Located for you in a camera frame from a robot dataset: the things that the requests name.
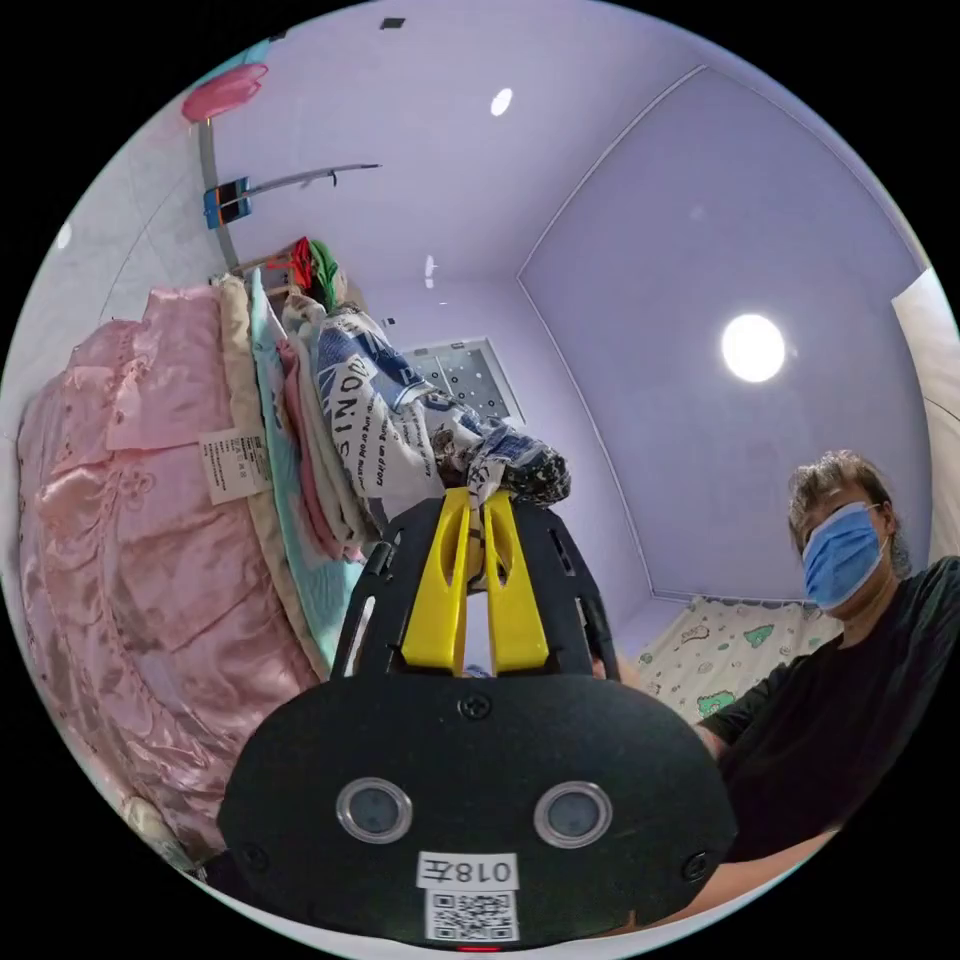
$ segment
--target cartoon printed bedsheet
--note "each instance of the cartoon printed bedsheet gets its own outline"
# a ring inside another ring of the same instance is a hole
[[[832,640],[841,626],[820,610],[695,600],[637,658],[643,689],[691,724],[733,703],[778,664]]]

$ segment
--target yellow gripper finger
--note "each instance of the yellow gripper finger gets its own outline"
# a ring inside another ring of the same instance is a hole
[[[403,638],[408,666],[462,675],[469,532],[467,489],[448,490]]]
[[[494,673],[542,669],[550,651],[506,492],[498,490],[487,501],[484,531]]]

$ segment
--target number label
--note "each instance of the number label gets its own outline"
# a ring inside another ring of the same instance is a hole
[[[425,890],[518,890],[515,853],[421,852],[417,886]]]

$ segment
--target screw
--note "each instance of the screw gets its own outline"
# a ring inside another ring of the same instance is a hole
[[[467,720],[482,720],[489,716],[491,710],[490,701],[479,693],[472,693],[469,697],[464,697],[458,704],[457,709],[460,716]]]
[[[707,872],[707,854],[701,850],[695,853],[684,865],[680,871],[681,876],[688,883],[695,883],[702,880]]]
[[[267,867],[270,865],[266,853],[255,843],[245,843],[240,848],[240,856],[243,857],[244,863],[255,873],[266,873]]]

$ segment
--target black t-shirt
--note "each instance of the black t-shirt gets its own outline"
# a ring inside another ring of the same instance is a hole
[[[871,634],[777,667],[701,725],[740,828],[729,862],[841,826],[900,756],[960,636],[960,557],[904,580]]]

